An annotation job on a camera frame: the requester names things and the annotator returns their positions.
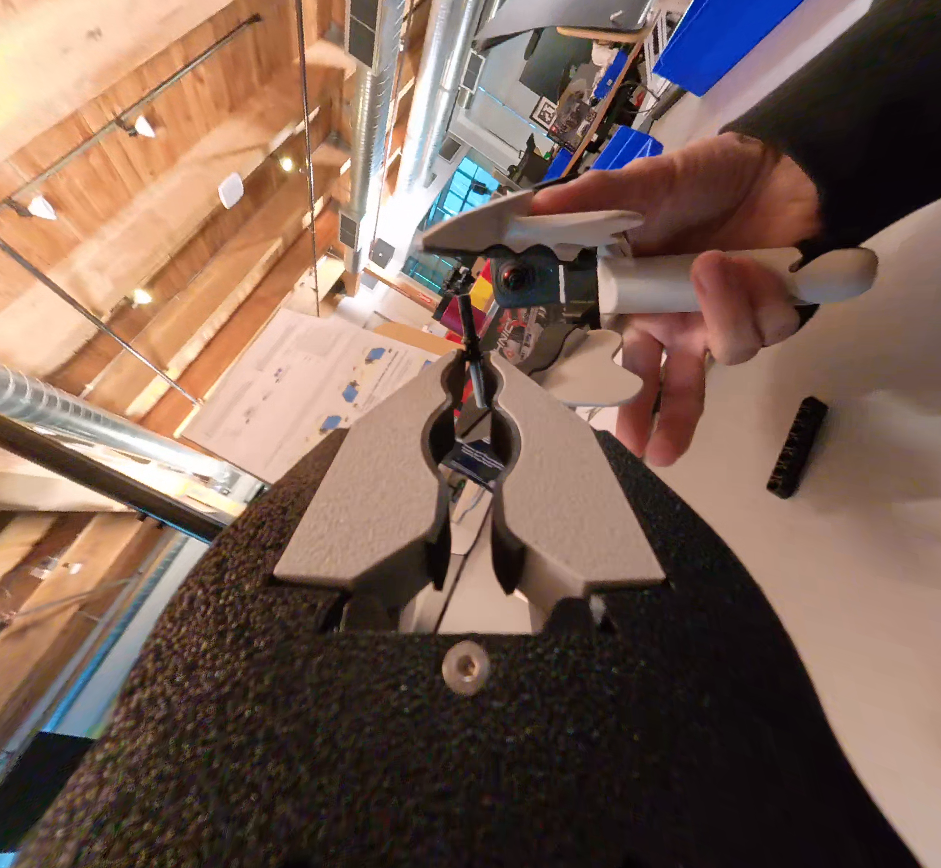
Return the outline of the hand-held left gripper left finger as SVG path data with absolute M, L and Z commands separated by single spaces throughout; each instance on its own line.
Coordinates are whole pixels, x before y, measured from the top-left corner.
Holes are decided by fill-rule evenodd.
M 274 584 L 374 602 L 403 632 L 437 632 L 452 561 L 451 493 L 463 351 L 423 368 L 349 427 L 274 569 Z

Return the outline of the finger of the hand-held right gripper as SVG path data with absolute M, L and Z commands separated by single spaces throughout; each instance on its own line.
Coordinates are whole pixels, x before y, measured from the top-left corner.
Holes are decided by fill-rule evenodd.
M 624 368 L 621 334 L 576 329 L 546 369 L 546 391 L 568 407 L 618 407 L 636 398 L 644 382 Z
M 624 210 L 535 215 L 536 195 L 526 191 L 500 196 L 421 232 L 417 245 L 424 252 L 445 255 L 545 249 L 558 260 L 573 260 L 583 250 L 617 244 L 644 223 L 641 214 Z

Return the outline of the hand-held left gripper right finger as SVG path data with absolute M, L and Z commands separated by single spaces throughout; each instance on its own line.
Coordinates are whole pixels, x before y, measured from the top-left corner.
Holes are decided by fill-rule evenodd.
M 491 444 L 503 469 L 494 493 L 491 555 L 507 594 L 547 620 L 558 603 L 656 587 L 666 579 L 597 433 L 500 354 L 484 368 L 493 389 Z

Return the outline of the grey and black axle pin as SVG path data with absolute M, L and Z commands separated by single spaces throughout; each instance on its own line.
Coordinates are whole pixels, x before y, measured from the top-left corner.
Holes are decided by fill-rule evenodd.
M 481 349 L 470 298 L 473 279 L 471 269 L 458 264 L 445 282 L 444 292 L 451 294 L 452 301 L 456 302 L 457 314 L 461 323 L 465 364 L 475 401 L 480 409 L 489 411 L 491 409 L 491 396 L 488 393 L 488 385 L 484 374 L 484 354 Z

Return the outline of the black perforated toy beam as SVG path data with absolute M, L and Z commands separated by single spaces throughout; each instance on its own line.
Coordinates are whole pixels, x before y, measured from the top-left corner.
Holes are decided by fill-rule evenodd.
M 815 396 L 805 397 L 794 416 L 766 489 L 779 499 L 798 492 L 829 415 L 829 406 Z

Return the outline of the person's right forearm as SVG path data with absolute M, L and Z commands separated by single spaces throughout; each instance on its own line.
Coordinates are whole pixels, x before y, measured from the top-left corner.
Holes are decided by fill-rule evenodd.
M 873 0 L 839 38 L 723 127 L 796 163 L 817 190 L 807 260 L 940 198 L 940 0 Z

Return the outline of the grey desk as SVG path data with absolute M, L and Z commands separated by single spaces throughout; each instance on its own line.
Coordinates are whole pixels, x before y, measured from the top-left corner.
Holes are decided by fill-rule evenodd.
M 808 0 L 663 121 L 665 154 L 726 134 L 872 1 Z M 710 359 L 690 447 L 659 475 L 756 575 L 867 789 L 939 866 L 939 200 L 855 248 L 878 256 L 872 287 L 792 302 L 791 337 L 740 365 Z M 829 415 L 779 499 L 766 484 L 807 396 Z

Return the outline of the person's right hand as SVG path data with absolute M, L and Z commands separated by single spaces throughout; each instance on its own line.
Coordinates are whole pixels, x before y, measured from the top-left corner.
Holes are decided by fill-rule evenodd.
M 637 255 L 694 254 L 699 312 L 635 314 L 619 321 L 622 365 L 639 376 L 618 411 L 616 435 L 652 466 L 675 463 L 704 411 L 710 359 L 745 363 L 801 323 L 779 279 L 742 250 L 791 248 L 820 227 L 817 190 L 801 168 L 758 140 L 726 133 L 623 170 L 591 171 L 537 192 L 532 212 L 633 211 Z

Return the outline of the black toy set box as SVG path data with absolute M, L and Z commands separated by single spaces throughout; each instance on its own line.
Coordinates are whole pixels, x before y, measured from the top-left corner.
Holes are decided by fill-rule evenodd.
M 500 354 L 519 366 L 528 361 L 542 333 L 561 323 L 558 304 L 549 307 L 504 308 L 492 295 L 489 266 L 474 276 L 459 264 L 445 278 L 442 296 L 433 315 L 444 326 L 446 339 L 463 344 L 463 323 L 458 296 L 467 294 L 471 301 L 475 328 L 484 350 Z M 462 404 L 454 413 L 455 444 L 445 456 L 443 466 L 456 476 L 484 490 L 491 490 L 502 471 L 490 443 L 490 415 L 478 407 L 470 380 L 466 380 Z

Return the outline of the printed instruction sheet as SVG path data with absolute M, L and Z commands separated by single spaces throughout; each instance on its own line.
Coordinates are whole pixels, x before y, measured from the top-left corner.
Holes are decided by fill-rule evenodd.
M 281 309 L 182 434 L 273 483 L 437 359 L 342 319 Z

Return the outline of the small blue bin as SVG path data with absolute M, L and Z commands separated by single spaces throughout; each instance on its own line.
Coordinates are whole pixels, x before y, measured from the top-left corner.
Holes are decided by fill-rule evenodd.
M 661 156 L 664 145 L 648 133 L 625 125 L 616 127 L 592 162 L 592 171 L 620 170 L 634 160 Z

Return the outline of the black monitor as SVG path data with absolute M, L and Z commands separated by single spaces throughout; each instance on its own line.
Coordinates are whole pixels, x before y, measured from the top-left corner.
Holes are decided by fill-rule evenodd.
M 591 63 L 593 45 L 591 39 L 563 35 L 555 27 L 534 29 L 525 46 L 520 83 L 557 102 L 579 68 Z

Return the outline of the silver ventilation duct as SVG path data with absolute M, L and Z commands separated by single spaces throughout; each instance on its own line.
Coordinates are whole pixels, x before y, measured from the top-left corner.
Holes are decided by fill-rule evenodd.
M 406 0 L 347 0 L 345 46 L 357 71 L 351 104 L 350 194 L 341 208 L 339 238 L 346 272 L 355 286 L 378 226 L 405 9 Z
M 156 435 L 5 365 L 1 414 L 218 521 L 231 521 L 244 510 L 245 503 L 232 494 L 243 477 L 228 462 Z
M 432 180 L 484 1 L 432 1 L 397 173 L 397 196 L 424 189 Z

